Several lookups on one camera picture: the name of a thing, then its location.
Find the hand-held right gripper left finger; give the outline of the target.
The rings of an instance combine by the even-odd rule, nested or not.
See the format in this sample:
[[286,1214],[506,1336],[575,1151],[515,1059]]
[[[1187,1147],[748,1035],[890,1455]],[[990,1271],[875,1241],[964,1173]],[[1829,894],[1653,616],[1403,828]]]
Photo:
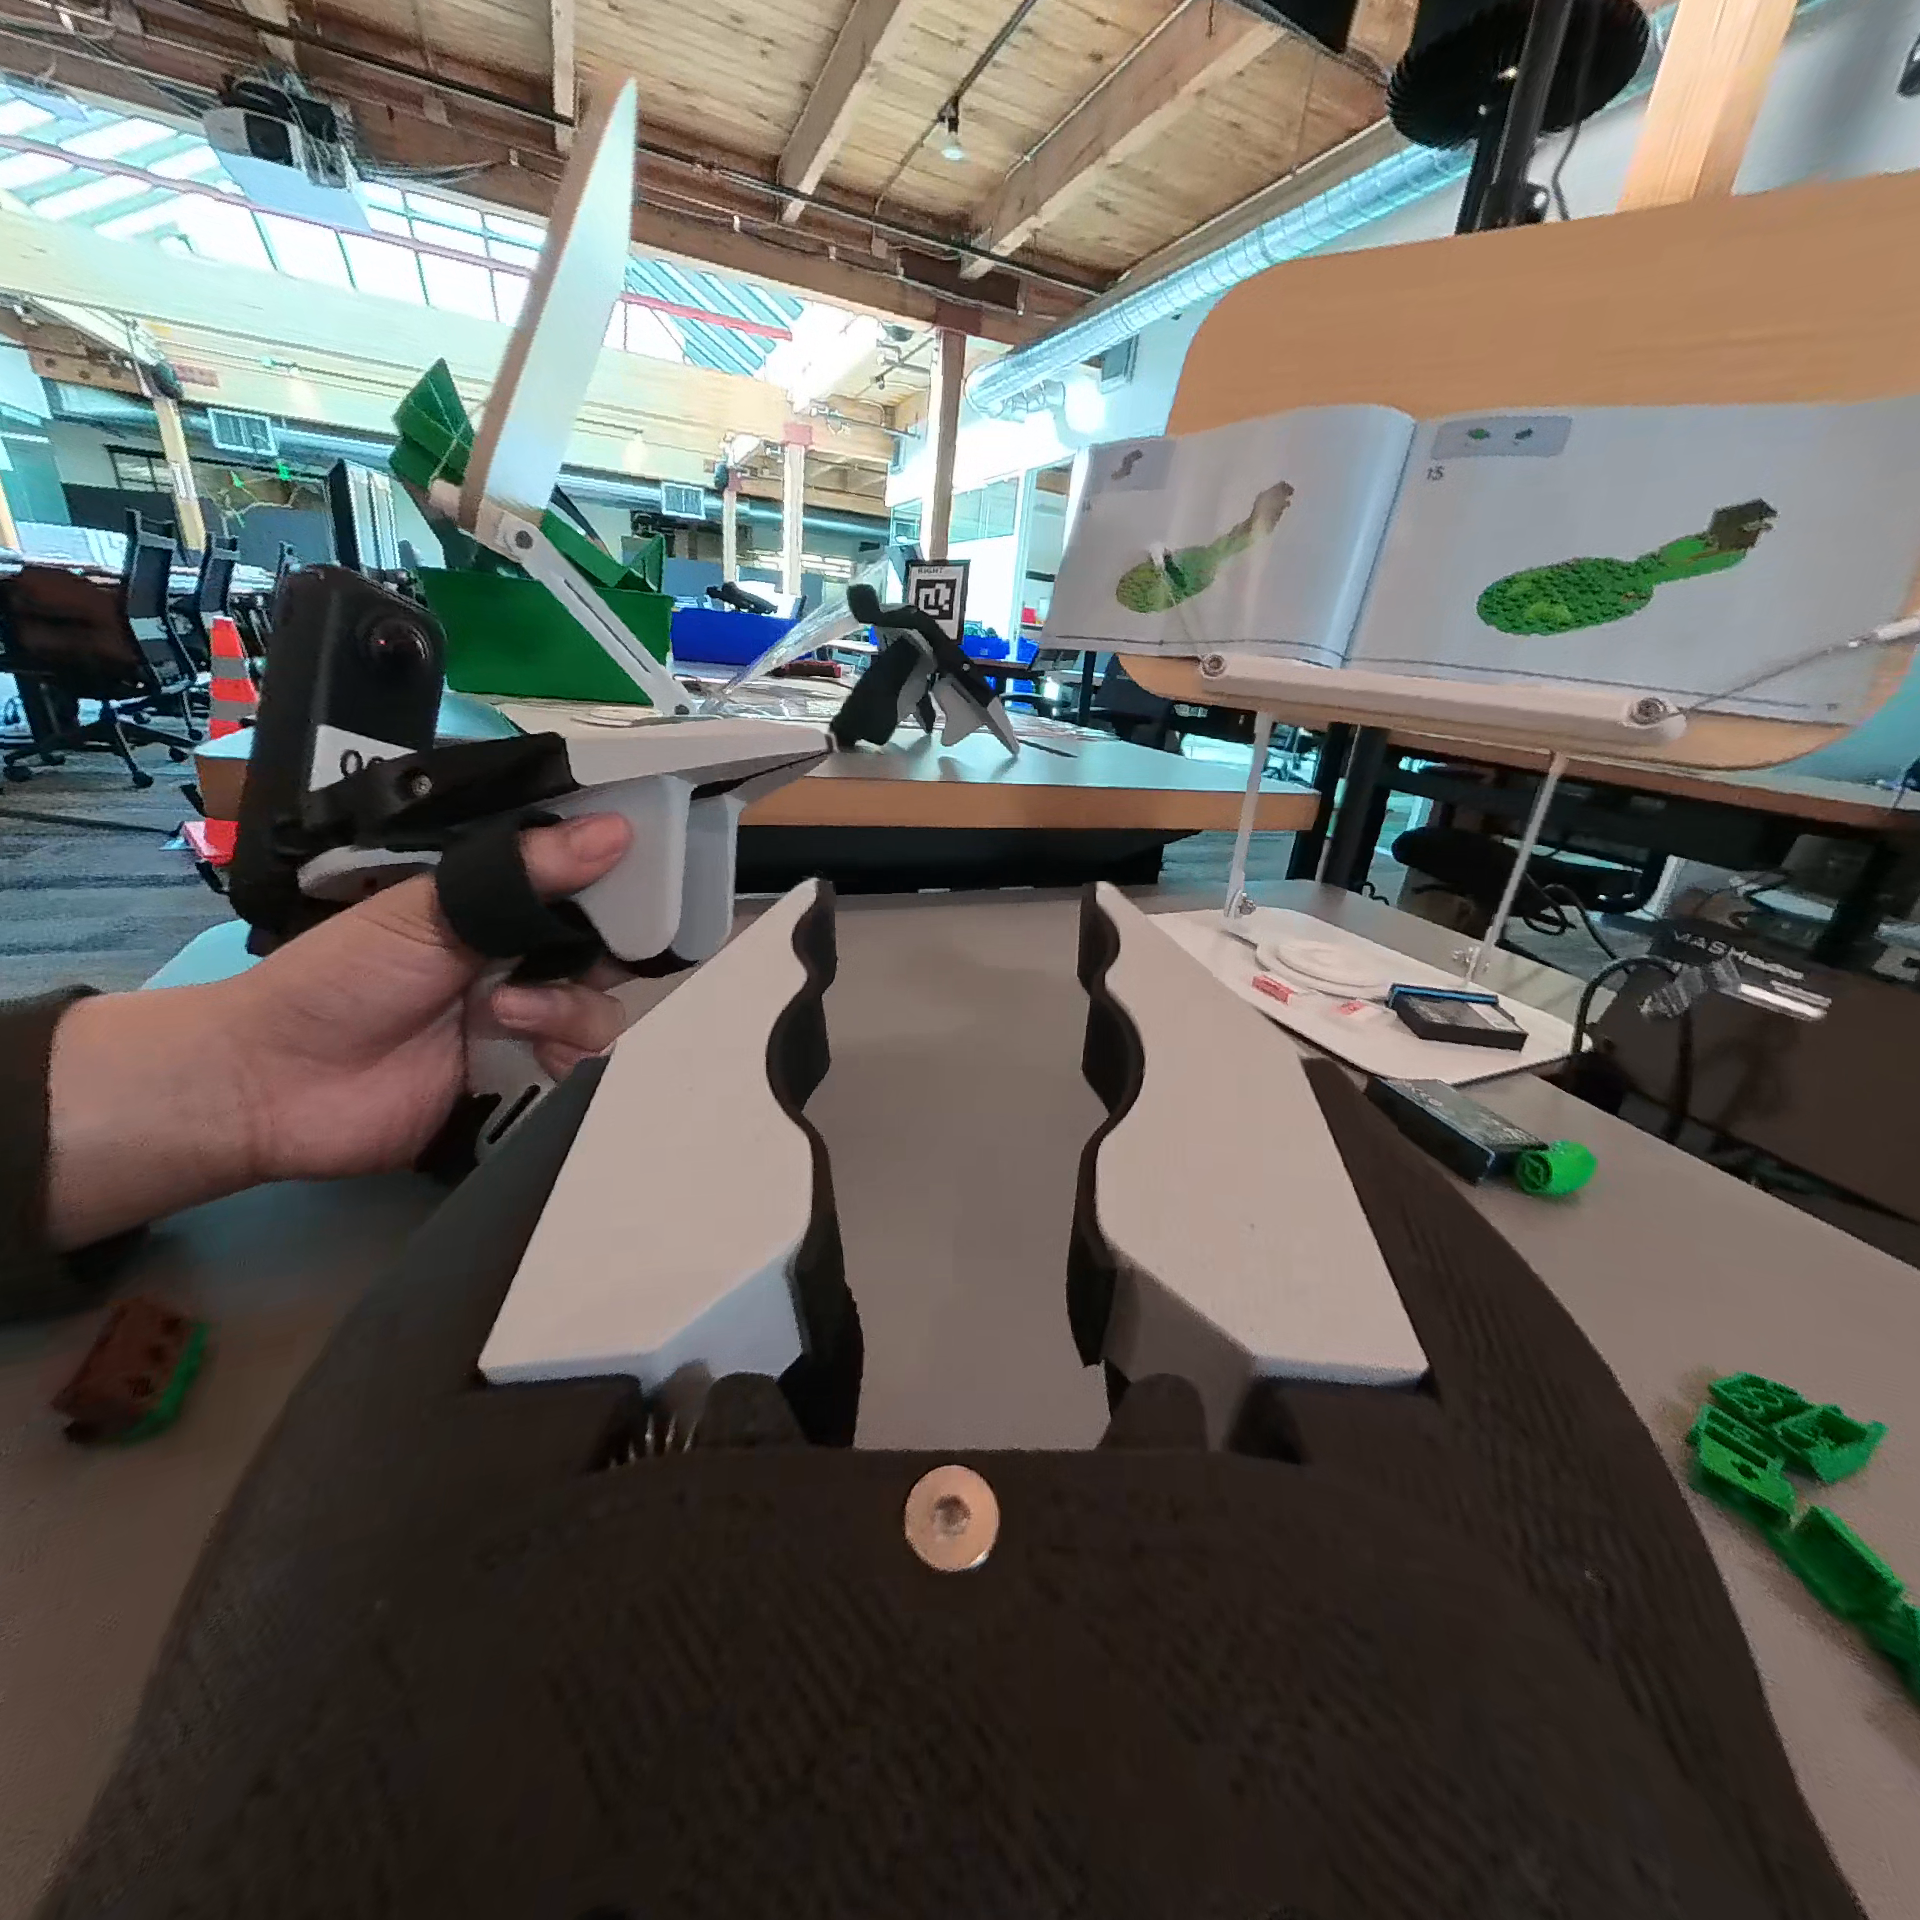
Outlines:
[[489,1384],[633,1376],[681,1426],[774,1376],[811,1443],[851,1443],[865,1338],[830,1147],[836,892],[807,878],[608,1050],[485,1346]]

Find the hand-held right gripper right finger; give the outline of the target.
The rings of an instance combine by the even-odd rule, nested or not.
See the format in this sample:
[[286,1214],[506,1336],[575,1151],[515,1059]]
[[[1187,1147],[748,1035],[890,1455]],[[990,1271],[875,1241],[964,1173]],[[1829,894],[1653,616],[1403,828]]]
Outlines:
[[1179,1376],[1417,1388],[1426,1356],[1309,1066],[1110,880],[1076,903],[1100,1115],[1076,1155],[1069,1327],[1112,1400]]

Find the brown and green brick assembly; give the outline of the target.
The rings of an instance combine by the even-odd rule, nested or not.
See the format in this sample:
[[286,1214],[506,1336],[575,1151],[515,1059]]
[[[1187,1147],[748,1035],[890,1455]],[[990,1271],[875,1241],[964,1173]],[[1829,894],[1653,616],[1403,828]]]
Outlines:
[[206,1322],[169,1303],[115,1303],[51,1396],[61,1436],[79,1445],[129,1445],[173,1426],[206,1362],[206,1338]]

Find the person's left forearm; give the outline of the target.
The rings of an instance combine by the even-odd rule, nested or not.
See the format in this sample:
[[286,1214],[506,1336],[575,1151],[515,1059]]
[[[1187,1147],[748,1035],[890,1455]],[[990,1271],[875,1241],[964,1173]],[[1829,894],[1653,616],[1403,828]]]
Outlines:
[[51,1241],[50,1087],[59,1023],[88,995],[90,985],[61,985],[2,1003],[2,1326],[51,1315],[79,1294]]

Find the wooden top desk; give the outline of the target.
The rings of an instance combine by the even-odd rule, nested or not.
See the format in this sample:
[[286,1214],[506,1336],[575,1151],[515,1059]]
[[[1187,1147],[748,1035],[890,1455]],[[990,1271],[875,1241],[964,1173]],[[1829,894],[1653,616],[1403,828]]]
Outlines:
[[[1385,736],[1385,764],[1391,771],[1403,760],[1447,760],[1463,767],[1496,767],[1519,778],[1548,772],[1544,746],[1477,743],[1426,730],[1389,730],[1377,723],[1363,723],[1357,730],[1377,730]],[[1570,793],[1575,782],[1735,806],[1739,811],[1767,811],[1799,821],[1799,828],[1835,834],[1918,834],[1912,791],[1815,778],[1799,764],[1773,771],[1697,771],[1656,760],[1566,753],[1557,791]]]

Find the person's left hand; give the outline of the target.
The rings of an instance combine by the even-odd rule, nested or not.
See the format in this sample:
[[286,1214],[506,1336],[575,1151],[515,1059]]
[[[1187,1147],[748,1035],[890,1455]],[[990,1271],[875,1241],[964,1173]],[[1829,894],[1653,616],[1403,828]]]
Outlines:
[[50,1050],[42,1224],[59,1253],[245,1187],[398,1173],[467,1091],[485,956],[432,878],[249,973],[76,999]]

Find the blue storage bin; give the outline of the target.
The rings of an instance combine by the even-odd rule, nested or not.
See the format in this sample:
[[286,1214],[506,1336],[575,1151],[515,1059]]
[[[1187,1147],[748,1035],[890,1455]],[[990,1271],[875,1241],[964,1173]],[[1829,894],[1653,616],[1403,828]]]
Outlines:
[[725,604],[675,604],[668,620],[668,657],[675,668],[751,668],[772,672],[826,643],[851,632],[841,604],[804,616],[735,611]]

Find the green storage bin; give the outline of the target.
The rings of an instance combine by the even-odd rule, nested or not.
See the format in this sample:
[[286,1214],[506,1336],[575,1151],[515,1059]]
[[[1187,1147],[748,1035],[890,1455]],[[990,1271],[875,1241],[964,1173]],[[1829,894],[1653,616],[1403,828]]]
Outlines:
[[[674,595],[662,592],[665,542],[633,542],[615,557],[565,515],[542,515],[545,538],[581,572],[637,648],[665,662]],[[410,575],[420,604],[445,629],[445,682],[454,691],[515,700],[637,704],[651,698],[633,674],[514,560],[467,542],[467,566]]]

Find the black box with blue edge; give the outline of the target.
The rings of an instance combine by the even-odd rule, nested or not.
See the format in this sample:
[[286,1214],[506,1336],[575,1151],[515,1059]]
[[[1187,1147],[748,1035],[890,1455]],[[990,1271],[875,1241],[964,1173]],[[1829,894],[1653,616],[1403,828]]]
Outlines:
[[1513,1174],[1548,1138],[1440,1081],[1368,1077],[1366,1098],[1403,1138],[1470,1186]]

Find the idle gripper with tag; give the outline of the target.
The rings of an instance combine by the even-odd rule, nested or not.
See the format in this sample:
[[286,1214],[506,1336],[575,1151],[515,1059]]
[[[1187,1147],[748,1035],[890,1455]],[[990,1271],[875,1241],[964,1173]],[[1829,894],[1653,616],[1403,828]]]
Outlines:
[[1021,742],[998,695],[1013,665],[979,662],[964,643],[970,560],[908,560],[904,604],[890,608],[881,604],[881,577],[885,569],[875,569],[847,587],[847,611],[855,628],[877,637],[877,651],[832,714],[832,743],[881,746],[904,719],[917,719],[924,730],[940,730],[947,746],[990,730],[1019,753]]

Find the white tilted stand board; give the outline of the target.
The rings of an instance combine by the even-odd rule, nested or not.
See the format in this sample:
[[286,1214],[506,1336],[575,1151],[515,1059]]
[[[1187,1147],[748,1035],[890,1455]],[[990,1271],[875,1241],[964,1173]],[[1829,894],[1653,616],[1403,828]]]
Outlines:
[[570,141],[531,288],[467,453],[454,515],[469,538],[535,577],[655,711],[686,719],[691,711],[686,686],[633,638],[585,569],[542,524],[603,330],[622,294],[633,161],[637,79],[622,74],[588,108]]

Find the grey projector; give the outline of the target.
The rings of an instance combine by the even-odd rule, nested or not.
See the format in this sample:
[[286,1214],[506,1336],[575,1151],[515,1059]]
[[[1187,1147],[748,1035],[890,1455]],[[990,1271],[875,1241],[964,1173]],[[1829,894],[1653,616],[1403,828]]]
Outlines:
[[202,111],[211,150],[347,186],[351,178],[349,120],[335,105],[290,80],[229,74]]

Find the scattered small green bricks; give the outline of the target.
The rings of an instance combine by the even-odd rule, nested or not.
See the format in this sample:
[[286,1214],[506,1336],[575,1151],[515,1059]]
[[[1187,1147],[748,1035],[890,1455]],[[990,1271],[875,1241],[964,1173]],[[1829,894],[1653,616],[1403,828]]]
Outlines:
[[1823,1611],[1918,1697],[1918,1591],[1829,1500],[1878,1455],[1886,1426],[1753,1371],[1713,1376],[1685,1445],[1692,1481],[1739,1515]]

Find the instruction booklet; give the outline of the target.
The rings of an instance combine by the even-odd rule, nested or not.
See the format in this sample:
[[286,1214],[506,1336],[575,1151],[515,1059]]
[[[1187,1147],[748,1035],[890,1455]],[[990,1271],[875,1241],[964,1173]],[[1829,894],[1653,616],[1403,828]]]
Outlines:
[[1327,403],[1097,445],[1049,647],[1856,723],[1918,581],[1918,396]]

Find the wooden booklet stand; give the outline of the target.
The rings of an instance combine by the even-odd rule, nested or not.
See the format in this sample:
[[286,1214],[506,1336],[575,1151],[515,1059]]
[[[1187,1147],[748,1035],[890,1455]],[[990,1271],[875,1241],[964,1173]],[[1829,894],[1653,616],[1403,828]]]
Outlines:
[[1911,391],[1912,170],[1267,268],[1196,330],[1167,423]]

